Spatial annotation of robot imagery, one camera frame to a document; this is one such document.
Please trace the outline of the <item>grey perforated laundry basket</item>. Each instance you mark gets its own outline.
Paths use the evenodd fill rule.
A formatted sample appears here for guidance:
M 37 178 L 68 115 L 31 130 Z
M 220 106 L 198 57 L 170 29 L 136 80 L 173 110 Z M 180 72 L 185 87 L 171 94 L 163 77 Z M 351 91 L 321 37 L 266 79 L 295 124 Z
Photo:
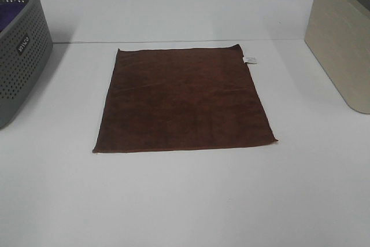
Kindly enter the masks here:
M 40 0 L 1 0 L 23 8 L 1 31 L 1 127 L 29 96 L 47 64 L 53 41 Z

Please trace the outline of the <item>purple cloth in basket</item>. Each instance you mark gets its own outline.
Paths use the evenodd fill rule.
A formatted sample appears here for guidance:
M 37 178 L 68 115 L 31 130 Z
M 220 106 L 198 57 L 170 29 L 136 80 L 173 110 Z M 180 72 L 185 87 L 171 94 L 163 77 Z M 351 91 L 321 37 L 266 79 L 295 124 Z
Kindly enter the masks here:
M 26 3 L 8 2 L 1 4 L 0 31 L 3 31 L 22 11 Z

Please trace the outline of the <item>beige storage bin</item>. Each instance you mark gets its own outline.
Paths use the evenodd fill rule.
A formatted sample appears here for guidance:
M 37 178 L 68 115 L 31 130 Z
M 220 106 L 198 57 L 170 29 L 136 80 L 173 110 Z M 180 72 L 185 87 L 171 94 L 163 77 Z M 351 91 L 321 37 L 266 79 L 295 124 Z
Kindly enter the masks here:
M 369 0 L 313 0 L 305 43 L 344 101 L 369 113 Z

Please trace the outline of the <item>brown towel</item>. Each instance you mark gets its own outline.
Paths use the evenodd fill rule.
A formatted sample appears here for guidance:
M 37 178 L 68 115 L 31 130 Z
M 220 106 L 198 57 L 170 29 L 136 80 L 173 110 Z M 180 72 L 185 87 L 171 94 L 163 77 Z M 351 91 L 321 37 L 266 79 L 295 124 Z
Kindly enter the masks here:
M 96 153 L 248 148 L 276 142 L 239 45 L 119 50 Z

